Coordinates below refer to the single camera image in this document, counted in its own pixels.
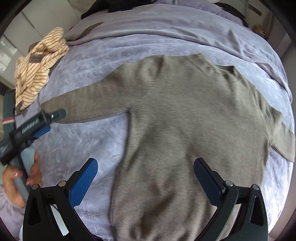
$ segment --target sweater sleeve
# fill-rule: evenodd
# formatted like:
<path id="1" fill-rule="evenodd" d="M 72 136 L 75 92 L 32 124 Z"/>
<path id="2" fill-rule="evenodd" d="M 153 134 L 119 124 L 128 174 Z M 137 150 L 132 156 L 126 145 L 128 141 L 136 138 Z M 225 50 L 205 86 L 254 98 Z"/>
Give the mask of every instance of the sweater sleeve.
<path id="1" fill-rule="evenodd" d="M 270 145 L 287 160 L 295 159 L 295 135 L 282 123 L 282 114 L 267 105 L 265 120 L 267 122 Z"/>
<path id="2" fill-rule="evenodd" d="M 133 108 L 151 88 L 148 76 L 154 76 L 153 59 L 126 63 L 112 71 L 101 81 L 54 97 L 41 105 L 46 112 L 64 109 L 67 116 L 59 123 L 91 121 L 127 112 Z"/>
<path id="3" fill-rule="evenodd" d="M 16 240 L 19 239 L 24 213 L 25 208 L 17 207 L 11 203 L 5 195 L 3 185 L 0 185 L 0 217 Z"/>

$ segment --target person's sleeve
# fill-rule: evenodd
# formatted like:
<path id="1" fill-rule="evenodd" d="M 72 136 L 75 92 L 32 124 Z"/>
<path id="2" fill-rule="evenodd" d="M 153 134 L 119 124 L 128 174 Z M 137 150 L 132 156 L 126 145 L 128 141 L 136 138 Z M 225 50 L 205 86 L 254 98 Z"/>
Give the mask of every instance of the person's sleeve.
<path id="1" fill-rule="evenodd" d="M 287 160 L 295 160 L 295 135 L 282 123 L 282 114 L 267 106 L 265 119 L 268 126 L 270 145 Z"/>
<path id="2" fill-rule="evenodd" d="M 19 239 L 24 213 L 25 208 L 17 207 L 11 203 L 5 195 L 3 185 L 0 185 L 0 217 L 16 240 Z"/>

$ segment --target white cabinet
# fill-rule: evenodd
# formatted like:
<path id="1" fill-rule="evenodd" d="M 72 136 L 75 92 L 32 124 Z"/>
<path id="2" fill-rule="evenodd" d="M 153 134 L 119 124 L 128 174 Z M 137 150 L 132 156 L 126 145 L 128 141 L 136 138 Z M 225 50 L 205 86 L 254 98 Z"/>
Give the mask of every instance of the white cabinet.
<path id="1" fill-rule="evenodd" d="M 23 13 L 42 37 L 55 27 L 67 32 L 80 20 L 67 0 L 33 0 Z"/>
<path id="2" fill-rule="evenodd" d="M 23 54 L 28 53 L 29 46 L 42 39 L 36 29 L 19 13 L 4 33 L 5 37 Z"/>
<path id="3" fill-rule="evenodd" d="M 268 18 L 270 10 L 259 0 L 249 0 L 249 3 L 261 12 L 261 16 L 255 13 L 253 10 L 248 9 L 246 14 L 246 21 L 253 28 L 255 24 L 262 25 L 265 18 Z"/>

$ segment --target white wall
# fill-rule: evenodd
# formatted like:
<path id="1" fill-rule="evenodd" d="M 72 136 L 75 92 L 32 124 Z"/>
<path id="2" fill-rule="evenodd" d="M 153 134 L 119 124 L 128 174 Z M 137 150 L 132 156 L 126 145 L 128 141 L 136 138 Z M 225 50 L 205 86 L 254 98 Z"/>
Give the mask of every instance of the white wall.
<path id="1" fill-rule="evenodd" d="M 259 0 L 249 0 L 249 4 L 257 8 L 262 15 L 259 16 L 253 10 L 248 9 L 246 13 L 246 21 L 249 24 L 250 28 L 253 28 L 255 24 L 262 25 L 265 17 L 269 14 L 270 10 L 263 5 Z"/>
<path id="2" fill-rule="evenodd" d="M 294 98 L 292 102 L 293 113 L 296 113 L 296 67 L 295 67 L 296 48 L 293 46 L 293 44 L 290 45 L 287 52 L 282 57 L 282 62 L 286 70 L 288 81 L 289 81 L 289 87 L 292 91 L 292 95 Z M 285 225 L 288 223 L 290 217 L 292 216 L 296 208 L 295 200 L 296 200 L 296 163 L 294 164 L 291 185 L 290 185 L 289 193 L 285 203 L 285 207 L 283 209 L 283 212 L 278 222 L 276 223 L 275 227 L 272 229 L 272 231 L 269 234 L 269 236 L 271 237 L 271 240 L 274 240 L 275 238 L 277 238 L 278 235 L 283 230 L 283 228 L 285 227 Z"/>

